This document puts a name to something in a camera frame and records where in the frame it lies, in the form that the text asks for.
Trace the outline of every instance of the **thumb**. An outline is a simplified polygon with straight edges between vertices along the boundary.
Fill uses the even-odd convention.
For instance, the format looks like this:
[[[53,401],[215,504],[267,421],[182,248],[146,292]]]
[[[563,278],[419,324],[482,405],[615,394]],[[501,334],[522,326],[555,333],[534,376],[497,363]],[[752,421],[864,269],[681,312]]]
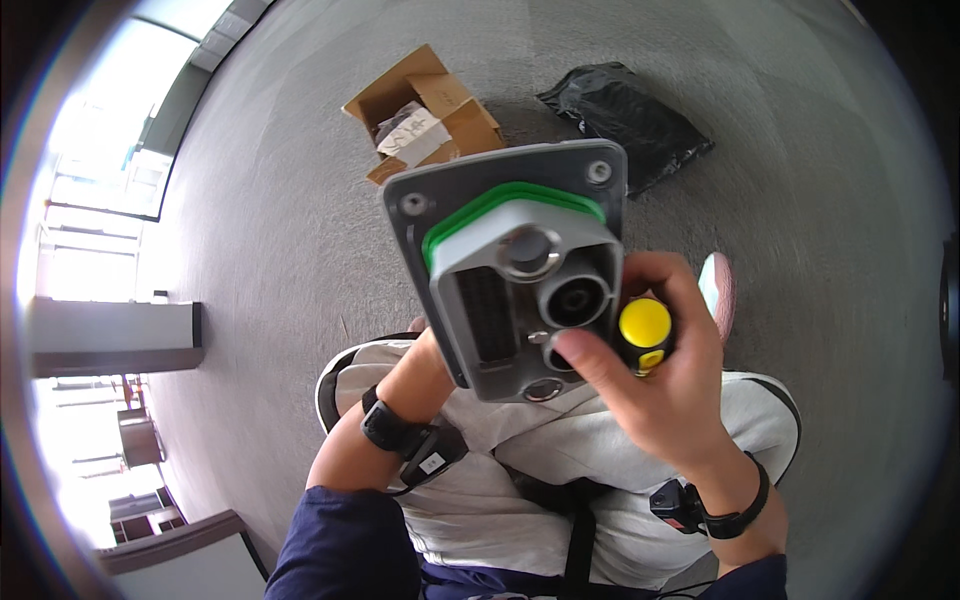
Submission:
[[[553,349],[570,363],[608,404],[630,401],[636,394],[636,376],[623,360],[596,335],[583,329],[556,334]]]

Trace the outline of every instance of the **label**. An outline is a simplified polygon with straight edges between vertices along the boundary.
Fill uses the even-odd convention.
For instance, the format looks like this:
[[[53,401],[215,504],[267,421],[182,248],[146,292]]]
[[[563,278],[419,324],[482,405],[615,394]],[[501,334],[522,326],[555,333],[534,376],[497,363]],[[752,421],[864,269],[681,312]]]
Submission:
[[[383,138],[376,150],[416,167],[449,139],[444,124],[426,108],[418,108]]]
[[[437,470],[438,468],[442,467],[445,464],[446,464],[446,461],[444,460],[444,457],[438,454],[437,452],[434,452],[430,456],[426,457],[425,461],[420,463],[420,470],[422,470],[424,473],[429,475],[430,473],[432,473],[433,471]]]

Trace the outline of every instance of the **vent grille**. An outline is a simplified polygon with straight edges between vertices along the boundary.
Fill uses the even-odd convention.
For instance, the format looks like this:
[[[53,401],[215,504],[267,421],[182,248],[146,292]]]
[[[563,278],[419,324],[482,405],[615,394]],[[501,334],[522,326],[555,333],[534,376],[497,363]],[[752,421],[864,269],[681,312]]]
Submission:
[[[513,358],[516,338],[506,280],[492,267],[460,271],[456,277],[480,360]]]

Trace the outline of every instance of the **pink shoe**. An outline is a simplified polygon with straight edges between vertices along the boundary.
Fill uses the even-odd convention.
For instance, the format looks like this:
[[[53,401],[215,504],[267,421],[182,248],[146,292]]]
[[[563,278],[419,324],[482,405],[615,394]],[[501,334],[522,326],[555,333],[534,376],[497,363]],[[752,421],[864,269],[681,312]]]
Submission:
[[[736,280],[733,279],[730,260],[720,252],[708,256],[700,271],[698,285],[710,316],[720,330],[720,341],[726,344],[733,328],[733,311],[736,308]]]
[[[407,327],[408,333],[423,333],[426,330],[426,319],[424,317],[416,317],[413,321],[410,322],[410,326]]]

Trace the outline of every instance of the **navy sleeve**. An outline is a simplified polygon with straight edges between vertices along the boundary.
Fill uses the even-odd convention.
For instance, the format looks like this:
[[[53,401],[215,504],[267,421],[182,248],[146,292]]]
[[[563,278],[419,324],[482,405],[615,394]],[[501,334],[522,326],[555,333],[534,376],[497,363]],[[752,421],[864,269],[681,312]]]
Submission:
[[[417,554],[403,512],[383,492],[310,488],[294,511],[264,598],[410,598]]]
[[[734,569],[704,590],[700,600],[786,600],[786,556],[776,554]]]

